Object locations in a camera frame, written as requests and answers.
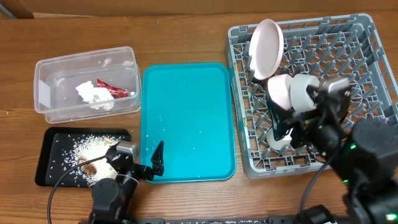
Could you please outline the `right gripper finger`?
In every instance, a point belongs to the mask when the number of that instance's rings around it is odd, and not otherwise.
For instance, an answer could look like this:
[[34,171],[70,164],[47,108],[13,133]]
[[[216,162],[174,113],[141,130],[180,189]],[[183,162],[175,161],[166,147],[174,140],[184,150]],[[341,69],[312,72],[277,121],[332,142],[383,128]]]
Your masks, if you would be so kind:
[[285,120],[291,117],[291,109],[285,110],[272,100],[267,100],[266,105],[271,116],[274,139],[279,141],[290,132]]
[[313,85],[308,85],[306,87],[306,92],[308,93],[310,99],[314,102],[318,102],[318,87],[315,87]]

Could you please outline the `grey bowl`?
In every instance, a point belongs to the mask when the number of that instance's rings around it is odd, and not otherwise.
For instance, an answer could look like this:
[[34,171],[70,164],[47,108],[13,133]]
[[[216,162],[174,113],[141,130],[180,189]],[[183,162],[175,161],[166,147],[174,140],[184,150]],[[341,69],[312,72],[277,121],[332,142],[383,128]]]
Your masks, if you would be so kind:
[[318,88],[320,81],[317,77],[306,74],[296,74],[290,86],[290,100],[292,107],[298,113],[304,113],[316,109],[314,101],[307,93],[307,87]]

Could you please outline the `white cup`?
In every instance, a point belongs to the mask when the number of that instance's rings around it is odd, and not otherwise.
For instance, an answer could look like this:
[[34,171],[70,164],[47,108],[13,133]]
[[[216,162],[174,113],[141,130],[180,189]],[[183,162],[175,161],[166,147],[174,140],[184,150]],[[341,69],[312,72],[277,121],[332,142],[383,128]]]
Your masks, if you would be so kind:
[[275,140],[273,129],[270,128],[267,132],[267,137],[266,137],[268,145],[271,148],[278,150],[278,151],[281,150],[284,146],[288,146],[292,140],[292,137],[291,137],[292,131],[293,131],[293,129],[290,129],[289,132],[287,133],[287,135],[284,136],[282,139]]

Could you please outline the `pink bowl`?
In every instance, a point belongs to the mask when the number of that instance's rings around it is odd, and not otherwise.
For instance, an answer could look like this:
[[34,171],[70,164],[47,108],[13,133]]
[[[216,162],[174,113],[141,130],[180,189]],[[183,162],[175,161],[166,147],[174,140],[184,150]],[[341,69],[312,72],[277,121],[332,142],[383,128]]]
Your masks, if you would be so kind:
[[276,75],[268,79],[267,88],[271,100],[284,110],[292,107],[290,86],[293,78],[288,74]]

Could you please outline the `brown food piece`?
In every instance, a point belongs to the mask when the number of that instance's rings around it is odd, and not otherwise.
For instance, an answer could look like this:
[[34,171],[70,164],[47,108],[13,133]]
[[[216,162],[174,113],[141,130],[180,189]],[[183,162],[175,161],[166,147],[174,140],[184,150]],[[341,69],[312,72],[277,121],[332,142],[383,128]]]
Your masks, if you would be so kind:
[[[77,162],[81,164],[86,162],[86,159],[81,157],[77,160]],[[95,175],[97,173],[96,167],[91,164],[85,164],[81,167],[81,169],[86,175]]]

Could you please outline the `white rice pile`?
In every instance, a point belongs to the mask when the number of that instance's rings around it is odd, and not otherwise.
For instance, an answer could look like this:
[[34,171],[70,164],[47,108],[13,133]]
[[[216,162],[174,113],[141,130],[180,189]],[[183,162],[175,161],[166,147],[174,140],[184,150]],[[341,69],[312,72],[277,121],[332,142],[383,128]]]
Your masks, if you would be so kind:
[[[54,185],[58,179],[71,167],[78,164],[79,158],[87,161],[101,157],[118,142],[125,140],[123,135],[100,134],[56,134],[47,165],[45,183]],[[81,167],[69,172],[60,182],[62,187],[91,187],[104,178],[115,178],[117,172],[102,159],[90,163],[96,167],[95,175],[86,175]]]

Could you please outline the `large white round plate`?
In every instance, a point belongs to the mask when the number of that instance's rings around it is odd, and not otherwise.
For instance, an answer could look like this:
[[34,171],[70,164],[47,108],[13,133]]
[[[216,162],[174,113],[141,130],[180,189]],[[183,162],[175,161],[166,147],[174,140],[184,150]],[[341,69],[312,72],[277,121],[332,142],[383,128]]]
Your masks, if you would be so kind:
[[275,73],[284,51],[282,30],[273,20],[264,19],[254,29],[250,44],[249,68],[254,71],[254,78],[265,80]]

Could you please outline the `red snack wrapper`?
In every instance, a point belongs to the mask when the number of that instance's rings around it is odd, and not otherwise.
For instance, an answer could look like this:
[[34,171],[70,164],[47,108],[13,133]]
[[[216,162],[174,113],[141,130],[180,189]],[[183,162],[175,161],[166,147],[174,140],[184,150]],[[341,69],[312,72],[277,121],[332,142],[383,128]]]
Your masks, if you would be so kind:
[[111,86],[100,79],[97,79],[97,87],[106,88],[114,98],[124,98],[130,95],[130,93],[127,90]]

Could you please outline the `white napkin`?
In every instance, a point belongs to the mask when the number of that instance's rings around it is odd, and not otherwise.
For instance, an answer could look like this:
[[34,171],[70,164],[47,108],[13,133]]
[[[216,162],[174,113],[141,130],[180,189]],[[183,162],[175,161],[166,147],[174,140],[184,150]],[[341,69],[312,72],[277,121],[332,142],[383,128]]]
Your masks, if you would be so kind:
[[91,109],[100,108],[110,111],[114,107],[114,98],[105,87],[94,87],[91,81],[84,82],[76,87],[78,94],[85,103],[90,104]]

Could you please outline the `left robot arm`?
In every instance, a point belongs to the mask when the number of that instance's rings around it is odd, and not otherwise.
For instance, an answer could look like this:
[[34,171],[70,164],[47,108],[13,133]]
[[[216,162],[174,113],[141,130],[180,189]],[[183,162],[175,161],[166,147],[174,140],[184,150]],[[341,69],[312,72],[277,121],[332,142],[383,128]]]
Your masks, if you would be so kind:
[[134,223],[127,215],[135,190],[140,180],[152,181],[155,176],[164,174],[164,142],[156,147],[152,165],[135,162],[139,157],[137,146],[129,141],[121,141],[110,146],[105,154],[106,162],[117,172],[115,178],[105,178],[95,183],[89,223]]

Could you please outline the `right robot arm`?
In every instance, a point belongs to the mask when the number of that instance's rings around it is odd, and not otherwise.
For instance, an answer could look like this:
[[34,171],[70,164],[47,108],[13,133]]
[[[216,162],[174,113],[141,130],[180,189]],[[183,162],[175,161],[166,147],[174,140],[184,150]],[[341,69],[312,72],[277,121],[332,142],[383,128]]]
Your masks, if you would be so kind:
[[343,201],[355,223],[397,223],[397,134],[376,119],[362,119],[345,133],[341,124],[348,114],[348,86],[308,86],[304,93],[315,109],[298,115],[268,98],[274,137],[289,135],[293,147],[315,147],[323,165],[331,166],[347,186]]

